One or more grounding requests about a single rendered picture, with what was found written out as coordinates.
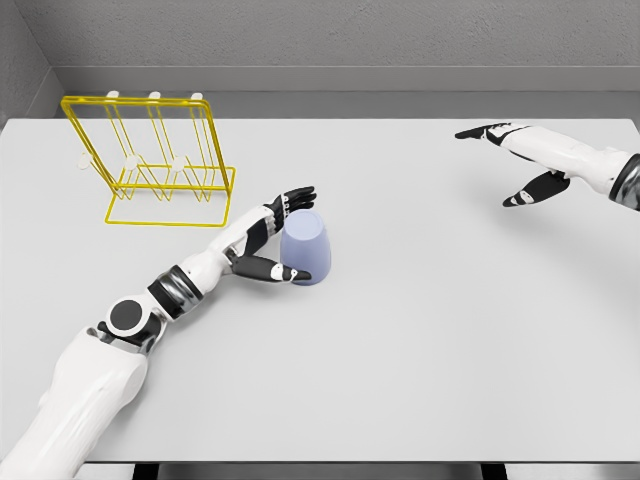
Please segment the lavender cup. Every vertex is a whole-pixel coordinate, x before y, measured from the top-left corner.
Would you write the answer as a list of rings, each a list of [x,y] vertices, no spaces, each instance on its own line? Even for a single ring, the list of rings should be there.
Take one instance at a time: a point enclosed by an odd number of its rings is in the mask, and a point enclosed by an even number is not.
[[[323,281],[331,269],[331,247],[322,217],[312,209],[297,210],[284,222],[280,241],[281,262],[298,272],[306,271],[310,280],[297,276],[296,285]]]

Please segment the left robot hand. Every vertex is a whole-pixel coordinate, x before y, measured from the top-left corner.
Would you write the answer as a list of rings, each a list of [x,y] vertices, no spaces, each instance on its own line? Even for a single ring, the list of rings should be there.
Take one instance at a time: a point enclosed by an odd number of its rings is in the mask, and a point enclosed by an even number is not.
[[[316,197],[313,186],[289,190],[234,221],[208,248],[220,271],[271,283],[311,280],[311,273],[258,256],[257,252],[283,229],[292,213],[311,209]]]

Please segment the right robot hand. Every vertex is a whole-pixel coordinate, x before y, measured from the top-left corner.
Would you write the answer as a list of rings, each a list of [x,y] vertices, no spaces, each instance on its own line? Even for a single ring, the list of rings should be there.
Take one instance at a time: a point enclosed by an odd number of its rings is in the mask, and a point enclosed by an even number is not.
[[[541,126],[496,123],[463,130],[454,137],[458,140],[486,140],[546,168],[545,173],[506,198],[502,203],[506,208],[543,202],[564,192],[570,185],[566,172],[574,161],[573,149],[578,141],[567,135]]]

